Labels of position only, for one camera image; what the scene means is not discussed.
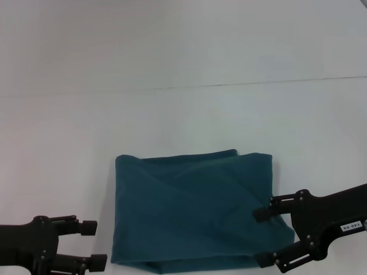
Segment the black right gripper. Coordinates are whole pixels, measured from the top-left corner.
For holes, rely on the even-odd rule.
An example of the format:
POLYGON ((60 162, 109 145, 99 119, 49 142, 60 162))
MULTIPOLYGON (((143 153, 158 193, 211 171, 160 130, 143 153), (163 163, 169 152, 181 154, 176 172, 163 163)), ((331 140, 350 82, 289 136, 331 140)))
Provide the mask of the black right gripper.
POLYGON ((366 185, 325 197, 308 190, 270 197, 266 207, 252 212, 256 222, 289 214, 300 241, 275 252, 255 254, 261 268, 276 265, 286 273, 312 260, 327 257, 330 244, 338 238, 366 230, 366 185))

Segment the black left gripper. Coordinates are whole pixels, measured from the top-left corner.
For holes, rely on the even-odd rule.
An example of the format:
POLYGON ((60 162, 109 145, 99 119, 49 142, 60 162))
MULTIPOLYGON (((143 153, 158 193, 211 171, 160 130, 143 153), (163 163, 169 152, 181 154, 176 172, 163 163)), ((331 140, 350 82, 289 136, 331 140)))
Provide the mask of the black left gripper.
POLYGON ((1 226, 1 266, 20 266, 31 274, 85 274, 103 272, 106 254, 89 257, 56 254, 58 237, 94 236, 97 221, 79 221, 77 216, 36 216, 23 225, 1 226))

